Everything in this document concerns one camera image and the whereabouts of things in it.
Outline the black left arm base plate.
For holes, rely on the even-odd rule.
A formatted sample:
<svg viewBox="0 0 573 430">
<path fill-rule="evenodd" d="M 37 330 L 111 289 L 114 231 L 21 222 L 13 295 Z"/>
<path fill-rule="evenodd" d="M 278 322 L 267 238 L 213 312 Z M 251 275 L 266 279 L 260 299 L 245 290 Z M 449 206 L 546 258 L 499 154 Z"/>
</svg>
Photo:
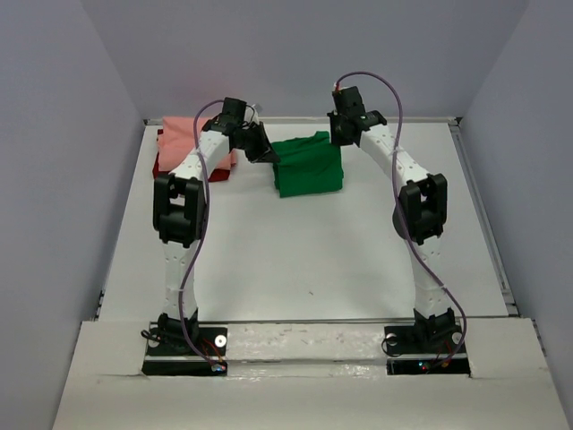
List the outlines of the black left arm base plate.
<svg viewBox="0 0 573 430">
<path fill-rule="evenodd" d="M 193 350 L 185 339 L 171 340 L 152 325 L 141 331 L 146 340 L 141 371 L 147 376 L 218 377 L 227 375 L 227 327 L 201 325 Z"/>
</svg>

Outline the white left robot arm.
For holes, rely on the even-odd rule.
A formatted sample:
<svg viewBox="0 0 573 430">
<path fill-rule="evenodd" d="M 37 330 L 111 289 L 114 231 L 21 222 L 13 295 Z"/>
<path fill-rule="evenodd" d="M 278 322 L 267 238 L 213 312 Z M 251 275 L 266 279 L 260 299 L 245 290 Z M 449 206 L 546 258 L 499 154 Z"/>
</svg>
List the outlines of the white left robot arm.
<svg viewBox="0 0 573 430">
<path fill-rule="evenodd" d="M 166 262 L 165 303 L 152 338 L 168 343 L 177 353 L 193 352 L 205 360 L 209 357 L 198 349 L 193 272 L 209 225 L 210 175 L 233 150 L 242 151 L 251 163 L 280 161 L 254 107 L 240 99 L 224 98 L 211 101 L 200 113 L 217 104 L 221 111 L 202 128 L 198 127 L 201 114 L 193 119 L 195 146 L 184 160 L 154 179 L 152 205 L 152 224 Z"/>
</svg>

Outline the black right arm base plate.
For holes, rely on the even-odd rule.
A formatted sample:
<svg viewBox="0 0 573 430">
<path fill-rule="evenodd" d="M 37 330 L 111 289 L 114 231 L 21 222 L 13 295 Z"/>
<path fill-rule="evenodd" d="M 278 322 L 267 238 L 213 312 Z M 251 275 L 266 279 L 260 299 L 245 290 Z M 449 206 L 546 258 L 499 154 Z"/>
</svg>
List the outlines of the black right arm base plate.
<svg viewBox="0 0 573 430">
<path fill-rule="evenodd" d="M 466 346 L 458 347 L 462 334 L 460 328 L 439 337 L 430 345 L 416 340 L 413 328 L 410 325 L 384 328 L 381 350 L 387 357 L 388 375 L 471 374 Z"/>
</svg>

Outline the green t-shirt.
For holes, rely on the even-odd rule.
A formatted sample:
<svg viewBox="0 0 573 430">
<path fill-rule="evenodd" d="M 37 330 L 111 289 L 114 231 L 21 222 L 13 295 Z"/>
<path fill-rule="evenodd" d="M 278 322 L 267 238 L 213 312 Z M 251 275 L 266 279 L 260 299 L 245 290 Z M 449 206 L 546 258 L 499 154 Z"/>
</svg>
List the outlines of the green t-shirt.
<svg viewBox="0 0 573 430">
<path fill-rule="evenodd" d="M 327 131 L 273 142 L 280 162 L 273 165 L 274 186 L 280 198 L 340 191 L 344 185 L 341 150 Z"/>
</svg>

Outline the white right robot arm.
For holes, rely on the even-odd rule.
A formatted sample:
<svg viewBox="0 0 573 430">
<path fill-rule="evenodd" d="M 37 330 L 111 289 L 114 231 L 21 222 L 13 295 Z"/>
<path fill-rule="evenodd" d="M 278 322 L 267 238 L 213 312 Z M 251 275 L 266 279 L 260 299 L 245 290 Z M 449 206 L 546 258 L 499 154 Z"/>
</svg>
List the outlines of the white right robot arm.
<svg viewBox="0 0 573 430">
<path fill-rule="evenodd" d="M 423 168 L 399 144 L 397 132 L 378 111 L 368 111 L 357 87 L 333 92 L 328 113 L 330 136 L 337 146 L 356 145 L 391 182 L 395 208 L 392 223 L 408 250 L 415 285 L 414 322 L 385 329 L 383 350 L 390 357 L 431 354 L 452 346 L 460 332 L 452 301 L 438 276 L 440 239 L 447 221 L 448 181 Z"/>
</svg>

